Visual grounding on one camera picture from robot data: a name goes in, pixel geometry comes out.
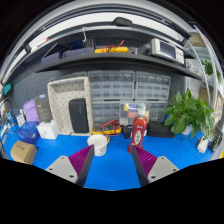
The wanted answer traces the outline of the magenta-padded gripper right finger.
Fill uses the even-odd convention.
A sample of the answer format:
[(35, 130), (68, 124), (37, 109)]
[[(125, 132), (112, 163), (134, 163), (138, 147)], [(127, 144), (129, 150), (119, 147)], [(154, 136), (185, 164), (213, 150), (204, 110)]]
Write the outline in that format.
[(132, 146), (131, 155), (141, 186), (150, 184), (178, 171), (178, 168), (165, 156), (156, 157), (137, 146)]

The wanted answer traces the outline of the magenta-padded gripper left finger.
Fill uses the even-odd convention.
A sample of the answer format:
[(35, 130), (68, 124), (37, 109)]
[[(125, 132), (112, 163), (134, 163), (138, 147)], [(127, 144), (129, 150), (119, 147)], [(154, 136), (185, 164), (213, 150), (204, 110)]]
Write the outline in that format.
[(79, 186), (84, 186), (94, 157), (94, 146), (87, 146), (67, 157), (57, 158), (47, 171)]

